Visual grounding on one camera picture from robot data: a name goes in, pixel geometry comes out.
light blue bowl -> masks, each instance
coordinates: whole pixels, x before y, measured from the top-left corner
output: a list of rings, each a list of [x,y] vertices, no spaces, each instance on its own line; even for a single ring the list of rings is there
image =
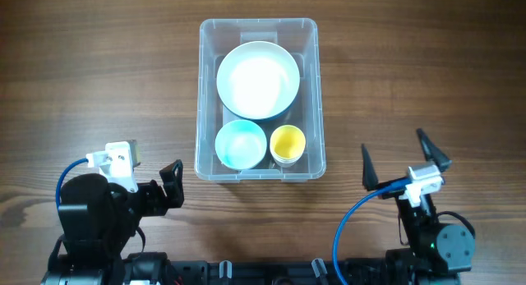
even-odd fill
[[[228,168],[253,168],[265,157],[265,133],[254,122],[232,121],[224,125],[215,137],[215,153]]]

wooden table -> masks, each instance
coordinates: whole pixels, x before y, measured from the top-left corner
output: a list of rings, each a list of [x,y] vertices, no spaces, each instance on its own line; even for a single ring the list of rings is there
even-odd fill
[[[311,17],[319,27],[327,171],[305,184],[220,186],[193,172],[199,25],[211,17]],[[137,139],[138,181],[186,165],[186,201],[145,218],[171,260],[330,259],[366,192],[422,161],[414,130],[454,160],[439,210],[477,229],[466,284],[526,279],[526,0],[0,0],[0,284],[38,283],[62,229],[62,170]],[[76,168],[70,177],[89,172]],[[131,239],[123,252],[140,249]],[[341,258],[399,247],[393,200],[365,205]]]

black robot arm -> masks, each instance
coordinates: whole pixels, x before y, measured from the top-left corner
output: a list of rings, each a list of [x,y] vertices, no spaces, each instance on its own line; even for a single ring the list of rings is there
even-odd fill
[[[457,273],[471,270],[475,231],[465,218],[456,213],[436,212],[430,194],[440,190],[443,184],[441,173],[451,165],[451,160],[430,141],[422,129],[417,130],[417,135],[427,163],[409,167],[407,177],[389,182],[378,182],[371,157],[365,146],[362,146],[363,185],[368,191],[379,190],[394,181],[407,178],[412,182],[406,186],[407,189],[392,191],[381,197],[395,199],[409,245],[409,248],[385,253],[383,283],[428,284],[440,279],[443,284],[456,284]],[[441,223],[438,218],[443,214],[456,217],[464,225]],[[354,283],[366,284],[357,280]]]
[[[141,218],[165,215],[168,209],[179,208],[184,201],[182,162],[177,160],[159,174],[164,190],[152,180],[139,183],[137,192],[128,192],[94,173],[80,175],[65,183],[61,189],[62,203],[58,208],[64,234],[59,237],[49,256],[48,272],[41,284],[58,285],[65,281],[68,285],[85,282],[122,284],[126,277],[126,261],[121,259],[120,254],[137,231],[144,249],[145,238],[139,229]],[[62,243],[66,255],[58,254]],[[148,261],[136,260],[138,265],[145,262],[153,264],[155,261],[169,264],[166,254],[139,256]]]

black base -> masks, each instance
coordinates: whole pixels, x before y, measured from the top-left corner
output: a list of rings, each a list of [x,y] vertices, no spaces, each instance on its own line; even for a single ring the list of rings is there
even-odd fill
[[[219,264],[205,261],[174,261],[173,267],[181,275],[184,285],[224,285],[219,279]],[[352,259],[339,263],[342,274],[352,285],[386,284],[383,259]],[[332,262],[325,262],[328,285],[339,285]],[[233,264],[232,285],[273,285],[280,279],[289,279],[293,285],[317,285],[311,263],[242,263]]]

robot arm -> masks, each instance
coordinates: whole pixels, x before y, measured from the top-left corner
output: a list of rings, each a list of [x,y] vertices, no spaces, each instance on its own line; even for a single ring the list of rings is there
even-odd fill
[[[64,234],[49,256],[41,284],[121,285],[146,275],[159,281],[176,277],[165,253],[140,253],[128,260],[122,260],[120,254],[136,232],[144,249],[145,238],[139,228],[142,217],[162,216],[168,209],[182,206],[182,162],[177,160],[159,171],[164,189],[155,180],[136,184],[132,168],[138,159],[131,150],[135,145],[127,141],[116,144],[121,145],[117,150],[107,145],[105,152],[88,155],[89,166],[100,167],[100,174],[72,178],[60,190],[58,216]],[[65,255],[58,254],[61,244]]]
[[[408,175],[390,182],[378,183],[372,161],[365,146],[362,146],[363,185],[375,191],[394,181],[409,179],[404,189],[384,194],[382,199],[394,198],[399,218],[404,224],[408,238],[408,249],[387,251],[385,254],[386,282],[409,284],[420,278],[440,278],[442,281],[458,279],[457,273],[471,270],[471,259],[475,251],[475,231],[461,216],[446,211],[437,213],[431,193],[444,184],[441,173],[451,165],[451,160],[427,137],[422,129],[417,130],[418,139],[426,162],[408,168]],[[442,214],[453,215],[464,225],[440,223]]]

